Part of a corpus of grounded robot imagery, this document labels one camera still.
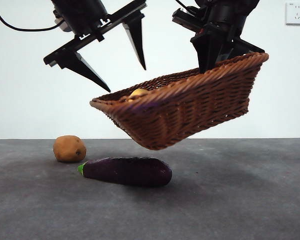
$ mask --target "brown basket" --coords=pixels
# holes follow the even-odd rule
[[[268,58],[267,53],[249,53],[202,74],[196,68],[157,77],[94,98],[90,105],[141,146],[161,150],[246,114],[255,77]],[[139,88],[149,92],[130,97]]]

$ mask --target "white backdrop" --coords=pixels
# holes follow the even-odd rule
[[[104,0],[109,13],[129,0]],[[183,0],[194,5],[194,0]],[[174,0],[148,0],[142,11],[147,71],[137,61],[119,25],[80,53],[112,92],[152,78],[197,67],[191,31],[172,22]],[[0,13],[20,28],[54,25],[49,0],[0,0]],[[0,139],[84,139],[129,136],[89,101],[106,92],[92,81],[43,57],[73,38],[59,29],[18,32],[0,23]],[[270,54],[250,95],[249,113],[193,135],[193,138],[300,137],[300,26],[285,25],[284,0],[260,0],[248,17],[242,38]]]

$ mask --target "gray mat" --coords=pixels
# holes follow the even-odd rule
[[[87,158],[155,157],[171,182],[84,178],[53,140],[0,140],[0,240],[300,240],[300,139],[85,140]]]

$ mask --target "eggplant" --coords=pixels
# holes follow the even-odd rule
[[[153,157],[108,157],[78,167],[89,179],[137,187],[162,187],[172,178],[171,168]]]

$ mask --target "electrical outlet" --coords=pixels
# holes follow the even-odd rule
[[[285,24],[300,25],[300,1],[285,3]]]

